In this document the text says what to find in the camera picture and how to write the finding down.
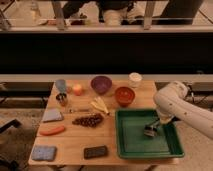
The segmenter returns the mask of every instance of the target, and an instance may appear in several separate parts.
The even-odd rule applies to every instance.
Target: person's leg
[[[123,10],[106,10],[103,11],[103,18],[107,26],[119,26],[123,20]]]
[[[192,24],[202,3],[203,0],[170,0],[157,24]]]
[[[142,24],[143,16],[143,8],[138,3],[134,3],[132,9],[127,12],[127,21],[129,24]]]

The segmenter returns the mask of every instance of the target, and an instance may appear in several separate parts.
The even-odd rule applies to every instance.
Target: chocolate bar
[[[84,149],[85,159],[106,156],[107,154],[108,154],[107,146],[97,146]]]

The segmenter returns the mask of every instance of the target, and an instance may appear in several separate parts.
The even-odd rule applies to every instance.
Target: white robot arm
[[[187,92],[183,83],[174,81],[154,95],[160,122],[166,124],[176,116],[213,139],[213,113],[184,101]]]

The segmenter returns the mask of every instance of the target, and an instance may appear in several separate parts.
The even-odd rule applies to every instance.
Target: utensil
[[[154,122],[145,125],[144,134],[149,137],[155,137],[157,135],[157,128],[160,126],[160,119],[158,118]]]
[[[65,93],[59,93],[59,94],[57,94],[56,100],[59,102],[59,104],[61,106],[66,106],[67,103],[68,103],[67,94],[65,94]]]
[[[82,109],[69,109],[69,113],[75,113],[75,112],[91,112],[91,109],[82,108]]]

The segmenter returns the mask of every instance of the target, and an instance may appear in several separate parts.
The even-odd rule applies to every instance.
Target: orange bowl
[[[128,87],[119,87],[115,90],[115,99],[120,106],[126,107],[135,99],[135,92]]]

